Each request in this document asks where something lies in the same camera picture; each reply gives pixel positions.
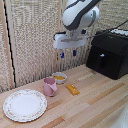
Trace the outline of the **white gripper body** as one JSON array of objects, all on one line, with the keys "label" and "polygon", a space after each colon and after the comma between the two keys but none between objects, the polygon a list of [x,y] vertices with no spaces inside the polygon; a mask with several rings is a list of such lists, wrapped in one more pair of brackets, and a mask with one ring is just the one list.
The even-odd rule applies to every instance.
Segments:
[{"label": "white gripper body", "polygon": [[66,33],[57,33],[54,36],[53,47],[55,49],[67,49],[84,46],[87,42],[87,35],[82,34],[77,37],[70,37]]}]

